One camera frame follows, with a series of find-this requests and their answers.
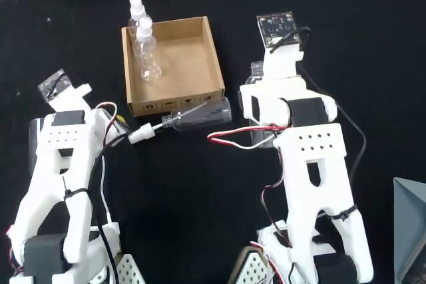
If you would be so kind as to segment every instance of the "circuit board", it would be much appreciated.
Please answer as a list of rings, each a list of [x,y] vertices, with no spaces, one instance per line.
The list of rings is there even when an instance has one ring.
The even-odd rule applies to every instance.
[[[291,11],[257,16],[257,19],[260,34],[266,48],[273,47],[282,37],[296,29]],[[300,38],[297,35],[284,42],[285,45],[294,43],[300,43]]]

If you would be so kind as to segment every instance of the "white plastic frame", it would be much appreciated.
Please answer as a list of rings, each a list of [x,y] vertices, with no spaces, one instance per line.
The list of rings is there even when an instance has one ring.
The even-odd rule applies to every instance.
[[[341,127],[335,123],[289,128],[274,140],[274,146],[283,158],[291,261],[308,283],[317,283],[311,248],[317,214],[324,210],[328,215],[337,215],[354,205]],[[307,164],[312,162],[318,164],[319,186],[310,181]],[[355,210],[345,221],[335,219],[333,224],[346,255],[355,263],[359,283],[370,282],[373,266],[361,213]]]

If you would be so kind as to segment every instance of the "gray triangular object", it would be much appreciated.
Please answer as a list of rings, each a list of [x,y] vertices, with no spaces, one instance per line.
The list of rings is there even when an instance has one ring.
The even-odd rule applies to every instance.
[[[402,186],[405,186],[408,190],[411,191],[414,195],[416,195],[419,199],[426,202],[426,184],[411,180],[406,180],[403,178],[394,178],[393,185],[395,183],[399,183]]]
[[[400,284],[417,254],[426,244],[426,184],[393,180],[394,269]]]

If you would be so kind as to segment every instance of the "wire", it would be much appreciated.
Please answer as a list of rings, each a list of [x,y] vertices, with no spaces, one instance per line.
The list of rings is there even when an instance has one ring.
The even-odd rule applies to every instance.
[[[104,204],[105,213],[106,213],[106,220],[108,223],[112,223],[111,214],[109,212],[107,201],[105,200],[105,194],[104,194],[104,180],[105,180],[105,157],[102,157],[102,177],[101,177],[101,198],[102,203]]]
[[[296,63],[296,66],[299,68],[300,73],[302,76],[304,76],[311,85],[319,92],[326,96],[330,96],[325,90],[320,88],[315,81],[311,78],[311,76],[306,72],[306,69],[304,68],[303,64],[298,61]],[[358,155],[356,156],[355,160],[353,161],[351,170],[349,171],[349,183],[351,186],[353,185],[353,180],[355,178],[356,170],[359,166],[359,163],[361,162],[361,159],[364,155],[365,149],[367,148],[367,137],[365,136],[364,131],[356,124],[356,122],[349,116],[349,114],[340,106],[340,104],[337,102],[336,99],[334,99],[335,105],[339,109],[339,111],[343,114],[343,116],[346,118],[346,120],[358,131],[359,135],[362,137],[362,146],[361,149],[359,149]]]
[[[256,143],[253,146],[242,146],[241,144],[238,144],[236,142],[218,139],[217,137],[218,136],[227,136],[227,135],[230,135],[230,134],[235,134],[235,133],[239,133],[239,132],[247,132],[247,131],[280,132],[280,131],[283,131],[285,129],[286,129],[286,127],[283,127],[283,126],[245,126],[243,128],[238,128],[238,129],[234,129],[234,130],[219,131],[219,132],[210,133],[207,136],[207,140],[209,140],[211,142],[219,143],[219,144],[224,144],[224,145],[227,145],[227,146],[235,146],[235,147],[243,149],[243,150],[253,150],[253,149],[257,148],[258,146],[261,146],[262,144],[266,143],[267,141],[275,138],[275,136],[271,135],[271,136],[267,137],[266,139],[260,141],[259,143]]]
[[[257,247],[258,249],[261,249],[263,253],[265,252],[265,247],[258,242],[250,241],[250,245]],[[272,271],[274,271],[274,273],[278,276],[278,280],[280,281],[280,283],[285,284],[284,278],[282,277],[280,271],[278,270],[277,265],[274,263],[274,261],[272,261],[272,259],[270,259],[269,256],[267,256],[267,257],[268,257],[269,264],[271,265]]]
[[[52,87],[49,89],[48,93],[46,94],[46,99],[47,99],[47,100],[50,100],[50,99],[52,98],[52,95],[54,95],[54,93],[55,93],[55,89],[56,89],[56,87],[58,86],[59,81],[61,81],[61,79],[62,79],[64,76],[71,76],[71,75],[76,76],[76,77],[79,77],[79,78],[81,79],[81,76],[80,76],[79,74],[77,74],[77,73],[69,73],[69,72],[65,72],[65,71],[63,71],[63,73],[61,73],[61,74],[60,74],[60,75],[56,78],[56,80],[54,81],[54,83],[52,84]]]
[[[260,141],[259,143],[256,143],[253,146],[242,146],[241,144],[238,144],[238,143],[233,142],[233,141],[227,141],[227,140],[216,139],[216,138],[211,138],[211,139],[209,139],[209,141],[219,143],[219,144],[223,144],[225,146],[236,146],[237,148],[243,149],[243,150],[253,150],[253,149],[256,149],[258,146],[261,146],[262,144],[266,143],[267,141],[269,141],[273,138],[274,138],[274,135],[271,135],[271,136],[267,137],[266,139]]]
[[[107,135],[108,135],[109,129],[114,124],[114,122],[115,122],[115,120],[117,118],[117,110],[118,110],[118,108],[117,108],[117,105],[115,103],[113,103],[111,101],[105,101],[105,102],[101,102],[100,104],[98,104],[95,107],[95,109],[98,109],[98,108],[103,107],[103,106],[113,106],[114,107],[114,113],[111,116],[111,119],[110,119],[110,121],[109,121],[109,123],[108,123],[108,125],[106,126],[106,129],[105,129],[105,136],[104,136],[104,141],[103,141],[103,145],[105,145],[105,143],[107,141]]]
[[[283,164],[282,164],[282,156],[281,156],[281,150],[280,149],[278,149],[278,157],[280,158],[280,166],[282,168]],[[281,230],[279,229],[278,225],[276,225],[274,219],[272,218],[272,214],[269,212],[268,207],[266,206],[266,202],[265,202],[265,191],[269,190],[269,189],[274,189],[274,188],[278,187],[283,182],[284,182],[284,173],[281,172],[281,177],[275,184],[268,184],[268,185],[264,186],[264,188],[262,189],[262,192],[260,193],[260,203],[262,204],[263,208],[265,209],[265,212],[268,215],[268,218],[269,218],[271,224],[275,227],[277,234],[287,243],[288,247],[292,247],[292,244],[290,243],[288,236],[285,236],[281,232]]]
[[[123,140],[123,138],[125,138],[127,136],[127,134],[121,134],[115,138],[113,138],[110,142],[108,142],[101,150],[101,152],[99,152],[99,155],[96,157],[95,162],[93,164],[92,167],[92,171],[91,171],[91,175],[89,178],[89,182],[93,183],[93,178],[95,176],[95,171],[96,171],[96,167],[99,165],[99,162],[102,160],[103,156],[105,155],[106,151],[116,142],[121,142]],[[89,196],[89,199],[92,203],[92,208],[93,208],[93,214],[95,216],[96,222],[98,224],[98,230],[99,230],[99,234],[102,237],[102,241],[104,242],[105,245],[105,249],[106,249],[106,253],[108,255],[108,259],[110,261],[111,267],[112,267],[112,271],[114,273],[114,278],[115,278],[115,283],[119,284],[120,282],[118,281],[118,273],[117,273],[117,268],[114,262],[114,257],[112,256],[112,252],[111,252],[111,248],[108,244],[108,240],[107,237],[105,236],[104,230],[102,228],[102,224],[101,224],[101,219],[99,218],[99,214],[97,213],[95,206],[93,205],[93,201],[91,199],[91,197]]]
[[[304,40],[302,40],[302,38],[300,37],[300,33],[306,33],[306,38]],[[300,43],[300,51],[303,51],[307,41],[309,40],[309,38],[311,37],[311,29],[309,27],[300,27],[297,28],[295,30],[293,30],[292,32],[288,33],[287,35],[285,35],[284,37],[282,37],[270,50],[270,53],[274,53],[275,50],[277,50],[278,48],[280,48],[281,46],[285,45],[285,42],[290,38],[293,37],[295,35],[298,35],[299,38],[301,39],[301,43]]]
[[[288,273],[288,284],[293,284],[292,283],[292,273],[294,270],[294,262],[292,263],[292,268],[290,269],[290,272]]]

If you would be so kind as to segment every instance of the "black cable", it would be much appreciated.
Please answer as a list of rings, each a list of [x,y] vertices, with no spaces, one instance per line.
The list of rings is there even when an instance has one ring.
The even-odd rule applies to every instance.
[[[61,81],[61,79],[62,79],[64,76],[70,76],[70,75],[75,75],[75,76],[80,77],[77,73],[68,73],[68,72],[65,72],[65,71],[64,71],[63,73],[61,73],[61,74],[57,77],[57,79],[54,81],[54,83],[52,84],[51,88],[49,89],[49,91],[48,91],[48,93],[47,93],[47,95],[46,95],[46,99],[47,99],[47,100],[50,100],[50,99],[51,99],[51,97],[52,97],[52,95],[55,93],[55,89],[56,89],[56,87],[58,86],[59,81]]]
[[[301,33],[306,33],[306,38],[302,39],[300,37]],[[275,50],[277,50],[278,48],[280,48],[281,46],[285,45],[285,41],[287,41],[287,39],[289,39],[290,37],[293,37],[294,35],[298,35],[300,38],[300,41],[302,42],[300,44],[300,51],[304,50],[304,47],[307,43],[307,41],[309,40],[309,38],[311,37],[311,29],[309,27],[300,27],[295,29],[294,31],[288,33],[287,35],[285,35],[284,37],[282,37],[270,50],[270,53],[274,53]]]
[[[93,183],[93,178],[95,176],[95,171],[96,171],[95,169],[98,166],[99,162],[102,160],[102,156],[105,155],[105,152],[108,150],[108,148],[111,147],[117,141],[120,142],[120,139],[123,139],[126,136],[127,136],[127,134],[125,134],[125,133],[121,134],[121,135],[113,138],[107,144],[105,144],[105,146],[102,148],[101,152],[99,152],[99,155],[95,159],[95,162],[94,162],[93,167],[92,167],[91,175],[90,175],[90,178],[89,178],[89,183]],[[89,196],[89,199],[92,203],[93,215],[95,216],[96,223],[98,224],[99,234],[101,235],[102,241],[104,242],[106,253],[108,254],[108,259],[109,259],[111,267],[112,267],[112,272],[114,273],[115,283],[118,284],[120,282],[118,281],[118,272],[117,272],[117,268],[116,268],[116,265],[115,265],[114,257],[112,256],[111,248],[109,247],[107,237],[105,236],[104,230],[102,228],[102,223],[101,223],[101,219],[99,217],[99,214],[97,213],[95,206],[93,205],[93,201],[92,201],[90,196]]]
[[[67,75],[67,73],[64,71],[62,74],[60,74],[59,76],[58,76],[58,78],[55,80],[55,82],[52,84],[52,87],[49,89],[49,92],[47,93],[47,95],[46,95],[46,98],[47,98],[47,100],[50,100],[50,98],[52,97],[52,95],[53,95],[53,93],[54,93],[54,91],[55,91],[55,89],[56,89],[56,87],[57,87],[57,85],[58,85],[58,83],[59,83],[59,81],[61,81],[61,79],[64,77],[64,76],[66,76]]]
[[[318,86],[315,83],[315,81],[311,78],[311,76],[306,72],[302,62],[298,61],[296,63],[296,66],[299,69],[300,74],[302,76],[304,76],[319,93],[322,93],[326,96],[330,96],[330,94],[328,94],[328,92],[321,89],[320,86]],[[347,114],[347,112],[339,105],[337,100],[335,99],[334,101],[335,101],[335,105],[337,106],[339,111],[343,114],[343,116],[346,118],[346,120],[358,131],[359,135],[362,137],[362,147],[359,150],[357,157],[353,161],[351,170],[349,171],[349,183],[352,186],[356,170],[357,170],[358,165],[361,162],[361,159],[364,155],[365,149],[367,148],[367,137],[365,136],[365,133],[363,132],[363,130],[356,124],[356,122],[354,120],[352,120],[352,118]]]
[[[275,184],[268,184],[268,185],[264,186],[264,188],[262,189],[262,193],[260,194],[260,203],[262,204],[263,208],[265,209],[266,215],[268,216],[271,224],[275,227],[275,230],[277,231],[277,234],[287,243],[288,247],[292,247],[292,244],[291,244],[290,239],[288,238],[288,236],[284,235],[281,232],[281,230],[279,229],[278,225],[275,223],[274,219],[272,218],[272,214],[269,212],[269,209],[266,206],[266,202],[265,202],[265,199],[264,199],[264,194],[265,194],[266,190],[276,188],[281,183],[283,183],[283,175],[284,175],[284,172],[283,172],[283,163],[282,163],[281,150],[279,148],[278,148],[278,158],[280,159],[280,166],[281,166],[280,179]]]
[[[292,263],[292,268],[290,269],[290,272],[288,273],[288,284],[293,284],[292,283],[292,273],[294,270],[294,263]]]

